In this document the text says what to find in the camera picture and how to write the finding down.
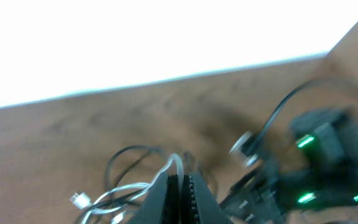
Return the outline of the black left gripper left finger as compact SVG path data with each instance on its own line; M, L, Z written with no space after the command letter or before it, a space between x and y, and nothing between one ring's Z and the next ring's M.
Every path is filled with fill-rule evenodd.
M163 172L150 188L137 213L127 224L159 224L162 219L168 190L168 174Z

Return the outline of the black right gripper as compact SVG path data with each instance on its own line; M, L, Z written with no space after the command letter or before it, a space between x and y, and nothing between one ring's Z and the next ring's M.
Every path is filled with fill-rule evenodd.
M231 187L219 206L246 223L285 223L293 194L294 178L281 174L278 159L268 156Z

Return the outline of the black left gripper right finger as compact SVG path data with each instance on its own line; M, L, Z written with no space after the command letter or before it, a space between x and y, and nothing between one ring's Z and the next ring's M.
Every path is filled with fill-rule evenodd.
M188 175L186 222L189 224L232 224L199 172Z

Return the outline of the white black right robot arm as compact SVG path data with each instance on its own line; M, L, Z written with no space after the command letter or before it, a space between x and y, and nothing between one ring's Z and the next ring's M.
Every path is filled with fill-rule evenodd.
M308 166L280 173L261 134L245 133L231 152L260 167L230 189L220 207L247 223L285 223L292 210L358 206L358 122L349 110L320 108L290 123L296 148Z

